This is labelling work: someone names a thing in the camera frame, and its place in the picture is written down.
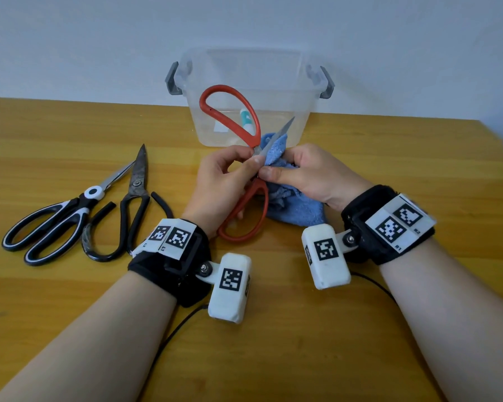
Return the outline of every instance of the scissor blade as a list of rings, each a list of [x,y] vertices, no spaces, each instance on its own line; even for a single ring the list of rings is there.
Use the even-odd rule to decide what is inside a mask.
[[[119,179],[121,179],[123,177],[123,175],[127,173],[127,171],[130,169],[130,167],[133,164],[134,164],[134,161],[128,163],[127,165],[125,165],[120,170],[114,172],[112,175],[110,175],[108,178],[106,178],[104,180],[104,182],[102,182],[101,184],[99,184],[99,186],[103,190],[107,190],[110,186],[112,186],[112,183],[114,183],[115,181],[118,181]]]
[[[143,144],[138,151],[136,161],[130,175],[129,194],[140,195],[145,192],[145,183],[148,174],[148,153]]]
[[[270,150],[270,148],[272,148],[272,145],[274,145],[274,142],[276,142],[278,139],[280,139],[280,137],[282,137],[283,135],[287,134],[287,131],[289,128],[291,128],[291,124],[292,122],[294,121],[294,117],[291,118],[289,121],[287,121],[287,124],[285,124],[281,130],[279,130],[278,132],[276,132],[272,138],[270,138],[270,141],[268,141],[268,144],[261,150],[261,152],[259,152],[259,155],[265,155],[268,153],[268,151]]]

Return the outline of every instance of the black wrist strap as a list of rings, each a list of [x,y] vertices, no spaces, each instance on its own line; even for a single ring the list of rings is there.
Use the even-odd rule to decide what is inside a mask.
[[[210,260],[208,237],[198,226],[180,259],[173,259],[159,252],[142,251],[129,263],[128,270],[166,290],[177,298],[178,304],[188,308],[204,299],[211,290],[210,284],[196,277],[201,264]]]
[[[435,233],[434,228],[430,228],[419,236],[414,243],[399,253],[365,223],[397,195],[397,192],[389,186],[376,185],[356,197],[342,211],[341,217],[343,218],[345,229],[352,230],[352,234],[355,236],[359,246],[358,249],[353,251],[354,254],[349,252],[345,255],[347,261],[363,262],[367,258],[371,258],[377,265],[382,265],[414,249]]]

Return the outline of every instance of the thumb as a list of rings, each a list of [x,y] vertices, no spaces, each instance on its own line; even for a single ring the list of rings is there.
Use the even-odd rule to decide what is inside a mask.
[[[288,169],[265,166],[259,171],[259,177],[267,182],[298,187],[298,171],[301,169]]]
[[[255,155],[242,163],[242,166],[231,172],[233,177],[244,186],[264,165],[266,159],[263,155]]]

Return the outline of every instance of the red-handled scissors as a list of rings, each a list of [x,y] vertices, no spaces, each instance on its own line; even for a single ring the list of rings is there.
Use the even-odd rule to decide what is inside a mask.
[[[231,94],[235,96],[237,99],[239,99],[244,106],[248,109],[253,122],[255,124],[255,135],[251,135],[248,131],[246,131],[244,128],[242,128],[239,124],[237,124],[235,121],[231,120],[228,116],[220,113],[218,110],[210,107],[207,104],[207,98],[214,93],[217,92],[224,92]],[[268,150],[272,147],[274,142],[281,137],[282,135],[286,134],[288,129],[290,128],[292,121],[295,119],[294,117],[291,118],[287,124],[283,126],[281,130],[279,130],[268,142],[267,146],[261,150],[260,144],[261,144],[261,125],[259,124],[259,120],[257,118],[257,114],[255,114],[255,110],[253,109],[252,105],[249,103],[248,100],[236,89],[230,86],[226,85],[215,85],[209,87],[207,90],[205,90],[200,97],[200,108],[201,110],[206,113],[207,115],[211,116],[215,120],[219,121],[222,123],[224,126],[229,128],[231,131],[233,131],[236,135],[241,137],[241,139],[248,144],[249,147],[254,149],[254,154],[253,155],[266,155]],[[267,216],[267,209],[268,209],[268,188],[267,184],[264,180],[259,179],[256,175],[255,177],[252,178],[251,184],[244,193],[244,195],[239,199],[239,201],[236,203],[235,208],[231,211],[229,216],[227,216],[227,219],[222,223],[220,228],[218,229],[218,235],[224,238],[225,240],[231,241],[231,242],[242,242],[246,241],[259,231],[261,226],[263,225],[264,219]],[[227,228],[228,223],[236,217],[236,215],[242,211],[248,202],[251,200],[253,196],[255,196],[257,193],[261,192],[264,194],[264,207],[263,207],[263,214],[261,215],[261,218],[259,219],[259,222],[255,227],[247,234],[242,235],[240,237],[235,237],[235,236],[230,236],[228,233],[226,233],[225,229]]]

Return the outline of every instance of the gray container handle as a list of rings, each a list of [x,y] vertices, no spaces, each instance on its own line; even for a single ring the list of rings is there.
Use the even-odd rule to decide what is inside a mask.
[[[175,76],[175,72],[177,71],[178,66],[179,66],[179,62],[174,62],[172,64],[172,66],[169,68],[169,72],[168,72],[168,75],[166,76],[166,80],[165,80],[166,86],[168,87],[168,92],[172,96],[179,96],[179,95],[183,94],[183,91],[175,85],[174,76]]]
[[[326,80],[328,80],[328,86],[326,86],[326,90],[320,94],[320,98],[321,99],[329,99],[331,97],[331,94],[334,92],[335,83],[331,79],[330,74],[328,73],[326,68],[324,66],[321,66],[320,68],[322,69],[324,76],[326,76]]]

